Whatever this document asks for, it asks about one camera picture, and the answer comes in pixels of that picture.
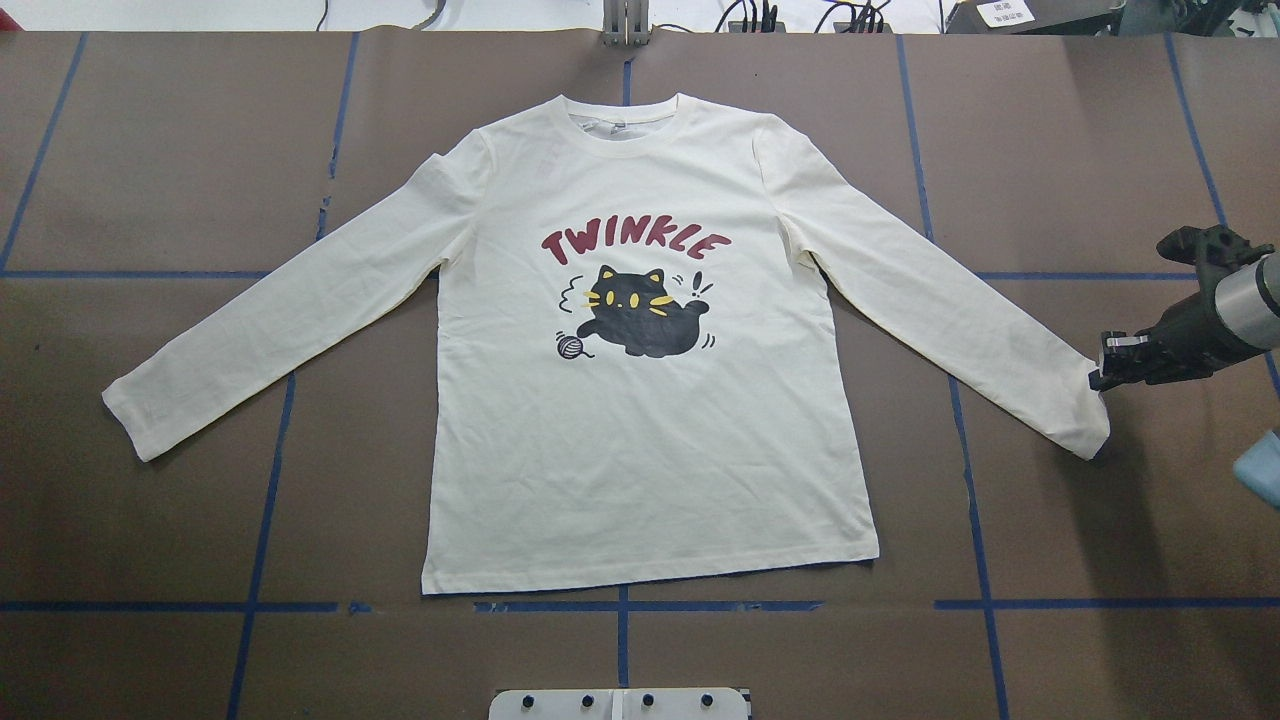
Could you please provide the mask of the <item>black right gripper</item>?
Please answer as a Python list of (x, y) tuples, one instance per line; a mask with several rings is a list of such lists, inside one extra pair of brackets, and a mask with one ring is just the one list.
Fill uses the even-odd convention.
[(1135, 383), (1197, 380), (1233, 365), (1233, 346), (1222, 342), (1221, 327), (1201, 292), (1170, 306), (1140, 334), (1103, 333), (1101, 357), (1143, 357), (1146, 363), (1101, 363), (1088, 375), (1094, 392)]

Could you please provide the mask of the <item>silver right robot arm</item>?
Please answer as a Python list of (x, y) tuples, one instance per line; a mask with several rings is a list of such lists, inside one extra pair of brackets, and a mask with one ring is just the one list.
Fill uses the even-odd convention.
[(1093, 391), (1201, 380), (1277, 348), (1277, 259), (1265, 255), (1236, 269), (1198, 268), (1199, 288), (1135, 334), (1101, 336)]

